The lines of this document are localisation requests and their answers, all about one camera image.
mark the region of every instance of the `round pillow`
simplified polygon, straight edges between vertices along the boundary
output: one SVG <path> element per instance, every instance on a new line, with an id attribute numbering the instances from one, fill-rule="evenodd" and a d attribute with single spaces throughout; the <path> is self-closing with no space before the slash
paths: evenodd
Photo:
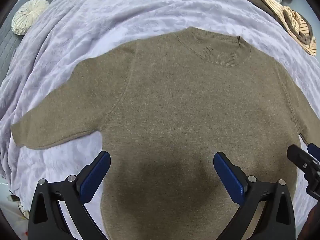
<path id="1" fill-rule="evenodd" d="M 13 33 L 17 35 L 26 34 L 48 6 L 49 3 L 46 0 L 31 0 L 22 5 L 12 18 L 11 29 Z"/>

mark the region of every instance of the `beige striped cloth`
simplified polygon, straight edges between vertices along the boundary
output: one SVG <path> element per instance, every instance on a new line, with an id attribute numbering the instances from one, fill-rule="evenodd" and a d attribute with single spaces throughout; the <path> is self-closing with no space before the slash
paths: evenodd
<path id="1" fill-rule="evenodd" d="M 285 30 L 310 55 L 316 55 L 316 38 L 308 21 L 288 6 L 282 6 L 275 0 L 264 0 L 282 21 Z"/>

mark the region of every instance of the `sweater neckline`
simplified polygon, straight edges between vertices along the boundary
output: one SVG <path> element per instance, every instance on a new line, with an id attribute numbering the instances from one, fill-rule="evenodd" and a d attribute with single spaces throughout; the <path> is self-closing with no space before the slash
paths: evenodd
<path id="1" fill-rule="evenodd" d="M 251 45 L 240 36 L 230 36 L 189 27 L 175 33 L 178 40 L 201 58 L 224 66 L 241 65 Z"/>

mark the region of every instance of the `brown sweater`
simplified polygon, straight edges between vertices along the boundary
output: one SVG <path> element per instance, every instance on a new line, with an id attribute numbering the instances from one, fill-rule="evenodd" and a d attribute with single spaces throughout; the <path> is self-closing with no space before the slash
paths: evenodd
<path id="1" fill-rule="evenodd" d="M 276 60 L 241 37 L 188 28 L 80 62 L 11 130 L 31 149 L 99 130 L 111 155 L 101 201 L 110 239 L 186 240 L 215 239 L 238 208 L 215 152 L 247 175 L 286 180 L 293 196 L 287 147 L 299 133 L 320 145 L 319 127 Z"/>

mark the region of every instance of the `silver bolt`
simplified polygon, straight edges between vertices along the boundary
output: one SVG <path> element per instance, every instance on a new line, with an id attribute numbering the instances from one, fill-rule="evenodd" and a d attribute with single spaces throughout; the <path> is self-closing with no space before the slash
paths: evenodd
<path id="1" fill-rule="evenodd" d="M 248 179 L 249 179 L 250 182 L 256 182 L 257 181 L 257 178 L 255 176 L 249 176 Z"/>
<path id="2" fill-rule="evenodd" d="M 70 175 L 70 176 L 68 177 L 68 181 L 70 181 L 70 182 L 75 181 L 75 179 L 76 179 L 76 176 L 75 176 L 75 175 Z"/>
<path id="3" fill-rule="evenodd" d="M 282 186 L 284 186 L 284 185 L 285 185 L 285 181 L 284 181 L 283 179 L 280 179 L 280 180 L 279 180 L 279 184 L 282 185 Z"/>
<path id="4" fill-rule="evenodd" d="M 45 183 L 45 179 L 39 179 L 38 184 L 43 185 Z"/>

